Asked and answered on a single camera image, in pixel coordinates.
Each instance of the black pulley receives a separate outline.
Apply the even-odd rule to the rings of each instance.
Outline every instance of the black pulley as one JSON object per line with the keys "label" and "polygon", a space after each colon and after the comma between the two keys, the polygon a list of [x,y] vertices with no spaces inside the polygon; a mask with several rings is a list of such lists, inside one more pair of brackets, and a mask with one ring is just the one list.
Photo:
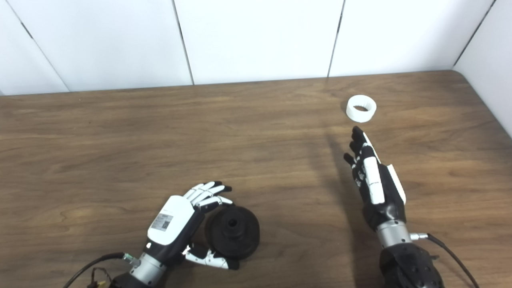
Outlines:
{"label": "black pulley", "polygon": [[260,224],[246,208],[231,206],[219,211],[206,227],[211,247],[234,260],[249,257],[260,244]]}

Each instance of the panel seam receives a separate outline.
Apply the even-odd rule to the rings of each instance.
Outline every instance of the panel seam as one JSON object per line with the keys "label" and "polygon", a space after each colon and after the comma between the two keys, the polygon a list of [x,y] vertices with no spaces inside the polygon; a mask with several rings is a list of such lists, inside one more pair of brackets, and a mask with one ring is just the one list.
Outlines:
{"label": "panel seam", "polygon": [[48,62],[48,64],[50,65],[50,67],[53,69],[53,72],[55,72],[55,74],[57,75],[57,77],[59,77],[60,81],[62,82],[62,84],[64,85],[64,87],[68,90],[68,92],[71,92],[71,90],[69,89],[68,85],[66,85],[66,82],[64,82],[63,78],[60,76],[60,74],[57,72],[57,70],[55,69],[55,67],[53,66],[53,64],[50,62],[50,60],[48,59],[48,57],[46,56],[46,54],[44,53],[44,51],[41,49],[41,47],[39,46],[39,44],[37,43],[37,41],[34,39],[34,37],[32,36],[32,34],[30,34],[29,30],[27,29],[27,27],[25,26],[25,24],[23,24],[23,21],[21,20],[21,18],[19,18],[18,16],[18,13],[16,13],[16,11],[14,11],[14,8],[12,8],[12,5],[9,3],[8,0],[5,0],[5,2],[7,3],[7,5],[9,5],[9,7],[11,8],[11,11],[12,13],[14,13],[14,15],[16,16],[16,18],[18,18],[18,21],[21,23],[21,25],[23,26],[23,28],[25,29],[25,31],[27,32],[27,34],[29,34],[30,38],[32,38],[32,40],[34,41],[36,47],[39,49],[39,51],[41,52],[41,54],[45,57],[46,61]]}
{"label": "panel seam", "polygon": [[329,62],[329,69],[327,70],[327,77],[330,77],[330,75],[331,75],[332,60],[334,59],[334,51],[336,49],[336,43],[338,42],[339,28],[342,25],[343,10],[345,9],[346,2],[347,2],[347,0],[343,1],[342,11],[339,14],[338,28],[336,29],[336,37],[334,38],[334,45],[332,46],[331,61]]}
{"label": "panel seam", "polygon": [[455,63],[453,63],[453,66],[452,68],[455,67],[455,65],[457,64],[457,62],[460,60],[460,57],[462,57],[462,54],[464,54],[464,51],[466,51],[466,48],[469,46],[471,40],[473,40],[473,37],[475,37],[475,34],[477,33],[478,29],[480,29],[480,26],[482,25],[483,21],[485,20],[485,18],[487,17],[487,15],[489,14],[489,11],[490,9],[494,6],[494,3],[496,2],[496,0],[493,0],[493,2],[490,4],[489,6],[489,9],[487,9],[487,12],[484,14],[482,20],[480,21],[480,23],[478,24],[477,28],[474,30],[473,34],[471,35],[470,39],[467,41],[466,45],[464,46],[464,48],[462,49],[462,51],[460,52],[459,54],[459,57],[457,57],[457,60],[455,60]]}
{"label": "panel seam", "polygon": [[190,67],[190,61],[188,60],[188,52],[187,52],[187,47],[185,45],[185,39],[183,38],[183,32],[181,31],[180,19],[178,17],[178,9],[176,8],[176,3],[174,2],[174,0],[171,0],[171,2],[173,3],[174,16],[176,17],[176,23],[178,24],[178,30],[180,31],[181,45],[183,46],[183,51],[185,52],[185,60],[187,61],[188,74],[190,76],[190,80],[192,81],[192,85],[195,85],[194,76],[192,75],[192,68]]}

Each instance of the wooden table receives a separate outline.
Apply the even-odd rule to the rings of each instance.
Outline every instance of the wooden table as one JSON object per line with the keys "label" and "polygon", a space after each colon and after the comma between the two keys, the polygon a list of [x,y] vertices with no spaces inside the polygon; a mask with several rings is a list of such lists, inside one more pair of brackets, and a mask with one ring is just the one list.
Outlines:
{"label": "wooden table", "polygon": [[[100,255],[138,256],[170,195],[222,180],[260,247],[237,272],[185,263],[167,287],[382,287],[342,158],[355,94],[378,104],[360,127],[400,176],[410,231],[482,287],[511,287],[512,142],[453,71],[0,97],[1,286],[61,287]],[[470,287],[421,245],[446,287]]]}

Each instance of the black cable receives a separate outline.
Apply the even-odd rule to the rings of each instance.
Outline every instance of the black cable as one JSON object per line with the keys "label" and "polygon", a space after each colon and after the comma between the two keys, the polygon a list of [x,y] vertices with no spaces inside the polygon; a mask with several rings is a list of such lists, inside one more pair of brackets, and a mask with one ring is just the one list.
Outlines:
{"label": "black cable", "polygon": [[470,278],[470,280],[473,283],[473,285],[475,286],[475,288],[480,288],[480,286],[478,285],[478,283],[475,280],[475,278],[473,277],[473,275],[471,275],[471,272],[466,268],[466,266],[464,266],[462,261],[460,261],[459,257],[457,257],[457,255],[455,255],[455,253],[453,253],[452,250],[450,250],[448,248],[448,246],[446,246],[446,244],[443,243],[443,241],[441,241],[441,240],[437,239],[436,237],[432,236],[432,234],[430,234],[430,233],[428,233],[427,235],[429,236],[427,238],[428,240],[432,241],[433,243],[436,243],[441,248],[443,248],[457,262],[457,264],[459,264],[459,266],[462,268],[464,273],[466,273],[466,275]]}
{"label": "black cable", "polygon": [[89,269],[93,265],[96,265],[99,262],[109,260],[109,259],[122,259],[123,256],[124,256],[124,252],[117,252],[117,253],[106,254],[106,255],[99,257],[98,259],[85,265],[82,269],[78,270],[78,272],[75,275],[73,275],[73,277],[71,277],[71,279],[69,279],[69,281],[62,288],[68,288],[71,285],[71,283],[73,283],[76,280],[76,278],[78,278],[78,276],[80,276],[83,272],[85,272],[87,269]]}

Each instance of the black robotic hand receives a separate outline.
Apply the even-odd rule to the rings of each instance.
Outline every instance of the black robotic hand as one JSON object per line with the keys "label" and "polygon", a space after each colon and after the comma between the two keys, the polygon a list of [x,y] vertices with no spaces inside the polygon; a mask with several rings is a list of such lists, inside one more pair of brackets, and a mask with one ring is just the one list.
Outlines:
{"label": "black robotic hand", "polygon": [[422,236],[407,230],[406,195],[395,169],[380,163],[370,140],[357,126],[352,129],[352,140],[350,149],[355,157],[346,153],[344,159],[359,186],[363,216],[383,248],[380,270],[385,287],[442,288],[441,276],[429,253],[412,242]]}
{"label": "black robotic hand", "polygon": [[191,243],[205,213],[220,205],[233,205],[231,200],[218,195],[227,191],[231,191],[230,186],[212,181],[192,187],[183,196],[171,196],[147,231],[147,241],[140,259],[133,261],[134,267],[129,273],[115,277],[111,287],[155,287],[167,268],[180,264],[184,259],[237,270],[238,261]]}
{"label": "black robotic hand", "polygon": [[352,167],[352,176],[363,200],[363,216],[371,229],[390,220],[406,222],[406,195],[393,165],[383,165],[366,134],[358,127],[352,129],[350,149],[344,159]]}

